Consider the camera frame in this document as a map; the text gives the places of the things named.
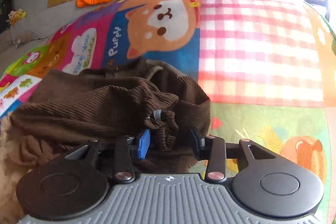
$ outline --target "dog eye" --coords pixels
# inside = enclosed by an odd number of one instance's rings
[[[157,35],[164,35],[166,33],[167,29],[165,27],[161,27],[157,29]]]

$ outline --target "gray ridged plate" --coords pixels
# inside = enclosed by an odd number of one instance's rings
[[[25,216],[21,224],[55,224]],[[82,217],[57,224],[318,224],[314,215],[272,220],[249,213],[222,185],[204,182],[199,174],[146,175],[116,185],[105,201]]]

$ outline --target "pink plaid pattern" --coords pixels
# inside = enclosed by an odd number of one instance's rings
[[[212,101],[323,107],[319,58],[302,5],[203,0],[199,84]]]

